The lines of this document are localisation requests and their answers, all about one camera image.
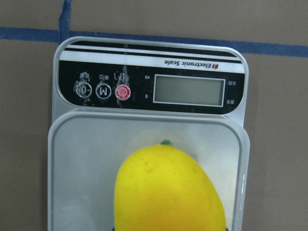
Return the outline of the white electronic kitchen scale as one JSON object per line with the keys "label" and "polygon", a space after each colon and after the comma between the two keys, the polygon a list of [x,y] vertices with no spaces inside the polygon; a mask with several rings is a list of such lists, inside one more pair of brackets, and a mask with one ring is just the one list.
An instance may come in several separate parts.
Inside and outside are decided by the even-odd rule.
{"label": "white electronic kitchen scale", "polygon": [[120,165],[161,142],[198,162],[222,200],[226,230],[241,230],[248,78],[245,58],[228,47],[65,40],[53,60],[48,230],[111,231]]}

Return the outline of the yellow mango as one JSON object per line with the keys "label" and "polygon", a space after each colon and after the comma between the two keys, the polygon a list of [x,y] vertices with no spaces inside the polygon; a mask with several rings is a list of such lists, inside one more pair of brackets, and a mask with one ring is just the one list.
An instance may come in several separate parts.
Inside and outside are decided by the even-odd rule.
{"label": "yellow mango", "polygon": [[132,153],[114,194],[117,231],[225,231],[218,193],[200,165],[163,141]]}

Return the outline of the horizontal blue tape strip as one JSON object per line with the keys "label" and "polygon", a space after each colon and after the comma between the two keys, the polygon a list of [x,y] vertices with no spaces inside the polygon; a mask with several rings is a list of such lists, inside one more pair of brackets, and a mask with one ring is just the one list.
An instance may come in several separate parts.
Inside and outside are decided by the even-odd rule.
{"label": "horizontal blue tape strip", "polygon": [[67,38],[85,36],[96,38],[113,38],[113,39],[138,39],[160,42],[175,42],[187,44],[200,44],[211,46],[223,46],[233,48],[241,53],[258,54],[258,55],[276,55],[307,58],[307,45],[292,45],[279,43],[264,43],[236,40],[221,40],[221,39],[201,39],[201,38],[180,38],[180,37],[165,37],[165,36],[148,36],[148,35],[132,35],[132,34],[115,34],[103,32],[88,32],[88,31],[65,31],[52,29],[33,29],[19,27],[1,27],[0,38],[9,40],[25,40],[25,41],[40,41],[61,43]]}

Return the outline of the vertical blue tape strip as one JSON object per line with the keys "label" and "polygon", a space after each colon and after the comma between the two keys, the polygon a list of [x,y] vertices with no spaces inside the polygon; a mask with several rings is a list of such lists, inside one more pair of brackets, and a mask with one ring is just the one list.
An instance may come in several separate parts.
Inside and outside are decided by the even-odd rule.
{"label": "vertical blue tape strip", "polygon": [[69,38],[70,31],[70,12],[71,12],[71,0],[64,0],[62,5],[62,11],[58,20],[59,31],[58,41],[62,43]]}

